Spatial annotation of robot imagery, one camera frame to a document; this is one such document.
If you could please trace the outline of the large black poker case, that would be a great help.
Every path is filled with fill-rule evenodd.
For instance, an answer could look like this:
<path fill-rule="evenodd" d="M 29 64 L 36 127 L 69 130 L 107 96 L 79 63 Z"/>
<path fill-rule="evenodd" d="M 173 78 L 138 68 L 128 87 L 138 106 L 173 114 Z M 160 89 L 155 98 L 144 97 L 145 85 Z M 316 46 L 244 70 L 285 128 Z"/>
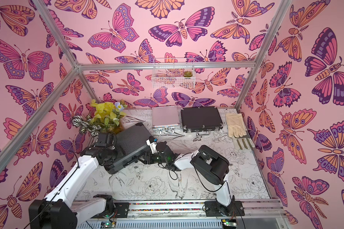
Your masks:
<path fill-rule="evenodd" d="M 108 150 L 104 168 L 109 174 L 116 174 L 146 153 L 151 153 L 147 141 L 152 137 L 143 123 L 136 123 L 116 134 L 116 145 Z"/>

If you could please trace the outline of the medium black poker case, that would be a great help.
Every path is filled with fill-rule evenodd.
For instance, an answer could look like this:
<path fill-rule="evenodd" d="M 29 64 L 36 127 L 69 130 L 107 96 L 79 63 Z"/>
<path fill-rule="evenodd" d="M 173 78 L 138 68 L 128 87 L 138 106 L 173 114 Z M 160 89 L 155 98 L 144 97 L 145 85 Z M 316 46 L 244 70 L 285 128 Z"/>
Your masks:
<path fill-rule="evenodd" d="M 223 121 L 216 107 L 190 107 L 181 110 L 184 132 L 215 131 L 223 128 Z"/>

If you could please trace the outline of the yellow green artificial plant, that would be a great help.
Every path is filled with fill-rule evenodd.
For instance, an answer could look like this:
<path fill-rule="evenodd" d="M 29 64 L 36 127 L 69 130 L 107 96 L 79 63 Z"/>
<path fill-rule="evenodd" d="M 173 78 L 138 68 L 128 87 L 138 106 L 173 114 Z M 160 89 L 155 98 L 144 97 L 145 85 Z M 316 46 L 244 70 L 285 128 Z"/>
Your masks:
<path fill-rule="evenodd" d="M 127 105 L 121 102 L 103 102 L 97 103 L 92 100 L 89 104 L 91 111 L 89 112 L 89 131 L 94 136 L 100 133 L 120 133 L 123 131 L 121 119 L 126 116 L 123 112 Z"/>

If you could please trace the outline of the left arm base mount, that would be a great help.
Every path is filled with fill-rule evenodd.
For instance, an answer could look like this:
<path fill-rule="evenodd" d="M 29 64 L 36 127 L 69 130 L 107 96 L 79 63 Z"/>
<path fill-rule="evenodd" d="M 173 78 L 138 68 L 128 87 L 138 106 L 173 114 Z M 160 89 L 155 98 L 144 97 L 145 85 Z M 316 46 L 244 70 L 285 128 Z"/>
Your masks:
<path fill-rule="evenodd" d="M 111 210 L 107 210 L 106 213 L 103 214 L 103 218 L 106 219 L 125 219 L 128 217 L 130 209 L 129 202 L 116 202 L 114 203 Z"/>

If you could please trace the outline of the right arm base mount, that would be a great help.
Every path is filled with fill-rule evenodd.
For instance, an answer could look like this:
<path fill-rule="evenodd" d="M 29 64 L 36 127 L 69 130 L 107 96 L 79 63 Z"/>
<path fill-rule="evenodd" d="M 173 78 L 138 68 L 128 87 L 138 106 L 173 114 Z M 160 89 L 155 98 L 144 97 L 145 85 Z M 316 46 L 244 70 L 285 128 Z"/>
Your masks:
<path fill-rule="evenodd" d="M 241 201 L 233 201 L 228 206 L 224 206 L 217 201 L 206 201 L 203 205 L 203 210 L 207 217 L 245 216 Z"/>

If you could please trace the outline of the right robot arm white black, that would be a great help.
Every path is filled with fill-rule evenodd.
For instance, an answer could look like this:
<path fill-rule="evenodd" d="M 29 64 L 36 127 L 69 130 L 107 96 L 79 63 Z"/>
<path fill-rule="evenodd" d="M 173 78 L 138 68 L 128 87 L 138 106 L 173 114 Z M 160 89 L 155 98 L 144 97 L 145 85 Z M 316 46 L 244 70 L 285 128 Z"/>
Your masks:
<path fill-rule="evenodd" d="M 229 216 L 234 214 L 235 201 L 229 190 L 229 162 L 221 154 L 206 145 L 186 154 L 174 153 L 166 142 L 149 143 L 150 150 L 138 158 L 146 165 L 159 164 L 168 171 L 194 169 L 197 175 L 215 186 L 216 202 L 219 212 Z"/>

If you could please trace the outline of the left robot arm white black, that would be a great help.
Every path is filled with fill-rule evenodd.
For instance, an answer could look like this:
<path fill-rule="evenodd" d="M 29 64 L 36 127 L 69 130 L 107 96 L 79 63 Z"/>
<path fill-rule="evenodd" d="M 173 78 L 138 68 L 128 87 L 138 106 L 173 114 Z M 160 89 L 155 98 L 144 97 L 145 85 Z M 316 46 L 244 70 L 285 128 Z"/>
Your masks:
<path fill-rule="evenodd" d="M 94 170 L 99 166 L 110 170 L 126 155 L 125 143 L 127 140 L 121 133 L 99 134 L 95 144 L 80 153 L 69 174 L 44 199 L 35 200 L 30 205 L 27 228 L 75 229 L 96 215 L 110 220 L 126 215 L 111 195 L 98 194 L 89 200 L 76 201 L 78 192 Z"/>

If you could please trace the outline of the small silver poker case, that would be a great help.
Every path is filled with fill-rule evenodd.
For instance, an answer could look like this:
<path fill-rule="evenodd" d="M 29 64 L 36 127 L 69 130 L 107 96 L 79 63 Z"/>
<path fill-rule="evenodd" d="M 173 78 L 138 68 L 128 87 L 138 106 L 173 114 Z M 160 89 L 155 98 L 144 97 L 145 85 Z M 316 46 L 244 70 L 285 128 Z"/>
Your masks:
<path fill-rule="evenodd" d="M 180 129 L 177 106 L 152 108 L 152 128 L 160 135 L 174 135 Z"/>

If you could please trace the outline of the striped leaf artificial plant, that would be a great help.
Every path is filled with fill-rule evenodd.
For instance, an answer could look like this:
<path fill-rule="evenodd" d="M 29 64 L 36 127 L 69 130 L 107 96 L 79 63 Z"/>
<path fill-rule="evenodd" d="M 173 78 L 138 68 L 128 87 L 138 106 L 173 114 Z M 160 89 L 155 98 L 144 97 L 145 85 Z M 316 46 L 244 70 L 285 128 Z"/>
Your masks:
<path fill-rule="evenodd" d="M 97 137 L 102 130 L 102 126 L 91 124 L 91 119 L 84 120 L 83 117 L 76 115 L 72 118 L 72 125 L 78 128 L 79 133 L 84 135 L 88 133 L 91 137 Z"/>

